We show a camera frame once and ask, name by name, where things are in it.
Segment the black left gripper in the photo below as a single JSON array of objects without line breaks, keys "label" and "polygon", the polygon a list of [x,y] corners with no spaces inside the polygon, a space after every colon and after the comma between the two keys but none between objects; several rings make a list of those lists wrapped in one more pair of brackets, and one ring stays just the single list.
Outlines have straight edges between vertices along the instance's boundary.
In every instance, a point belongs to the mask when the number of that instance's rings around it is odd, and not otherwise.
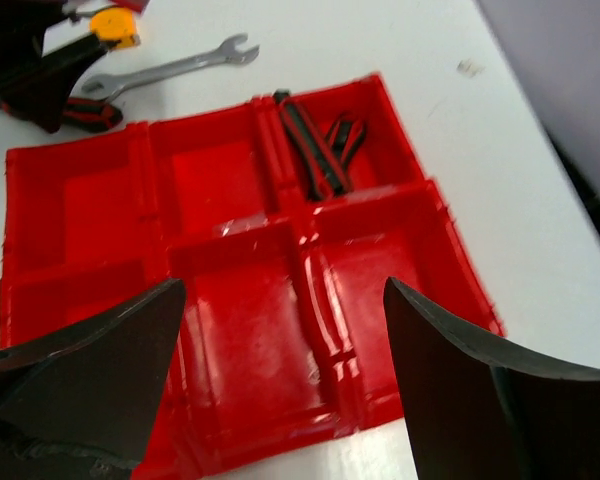
[{"label": "black left gripper", "polygon": [[82,37],[45,56],[46,31],[75,19],[73,1],[0,1],[0,98],[20,108],[33,101],[73,97],[85,71],[111,43]]}]

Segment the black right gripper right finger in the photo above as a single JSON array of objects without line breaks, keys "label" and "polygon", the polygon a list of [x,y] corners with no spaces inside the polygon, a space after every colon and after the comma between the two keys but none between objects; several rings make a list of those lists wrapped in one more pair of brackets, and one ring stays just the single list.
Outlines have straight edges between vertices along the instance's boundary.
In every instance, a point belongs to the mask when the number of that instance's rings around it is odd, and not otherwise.
[{"label": "black right gripper right finger", "polygon": [[421,479],[600,479],[600,369],[497,336],[401,281],[390,351]]}]

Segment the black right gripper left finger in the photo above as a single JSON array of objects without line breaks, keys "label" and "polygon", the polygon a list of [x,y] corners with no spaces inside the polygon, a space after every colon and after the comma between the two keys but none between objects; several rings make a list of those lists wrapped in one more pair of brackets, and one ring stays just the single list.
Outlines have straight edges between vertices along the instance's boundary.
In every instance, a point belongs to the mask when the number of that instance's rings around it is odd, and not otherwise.
[{"label": "black right gripper left finger", "polygon": [[129,479],[179,336],[182,281],[0,350],[0,479]]}]

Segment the red black utility knife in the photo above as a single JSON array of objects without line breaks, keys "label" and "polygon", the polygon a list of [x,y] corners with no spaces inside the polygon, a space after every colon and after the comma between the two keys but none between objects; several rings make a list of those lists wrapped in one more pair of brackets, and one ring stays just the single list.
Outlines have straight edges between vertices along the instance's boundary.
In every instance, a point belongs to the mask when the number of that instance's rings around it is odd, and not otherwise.
[{"label": "red black utility knife", "polygon": [[276,90],[273,100],[305,169],[308,197],[325,201],[351,193],[354,186],[348,170],[366,138],[366,123],[344,112],[323,132],[288,90]]},{"label": "red black utility knife", "polygon": [[66,96],[60,96],[58,100],[33,101],[20,108],[0,98],[0,110],[50,134],[56,133],[62,126],[87,133],[104,133],[124,119],[122,111],[106,101]]}]

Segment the silver open-end wrench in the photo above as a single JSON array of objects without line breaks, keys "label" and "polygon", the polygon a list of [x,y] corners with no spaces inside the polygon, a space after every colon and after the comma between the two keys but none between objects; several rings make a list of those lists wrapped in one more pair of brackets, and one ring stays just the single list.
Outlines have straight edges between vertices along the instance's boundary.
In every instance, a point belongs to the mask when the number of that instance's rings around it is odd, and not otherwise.
[{"label": "silver open-end wrench", "polygon": [[260,53],[259,45],[241,50],[239,46],[247,41],[248,35],[241,33],[226,38],[213,50],[158,66],[126,74],[96,74],[84,81],[80,91],[90,99],[111,102],[126,91],[196,70],[218,65],[247,65]]}]

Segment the yellow tape measure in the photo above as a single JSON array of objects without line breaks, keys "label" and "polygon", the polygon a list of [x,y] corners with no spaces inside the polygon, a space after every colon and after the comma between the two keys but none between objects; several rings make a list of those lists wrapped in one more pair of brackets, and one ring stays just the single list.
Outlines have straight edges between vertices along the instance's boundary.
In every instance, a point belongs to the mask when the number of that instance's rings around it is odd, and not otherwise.
[{"label": "yellow tape measure", "polygon": [[115,49],[132,48],[140,44],[134,14],[126,8],[107,7],[94,12],[89,28],[100,40],[112,42]]}]

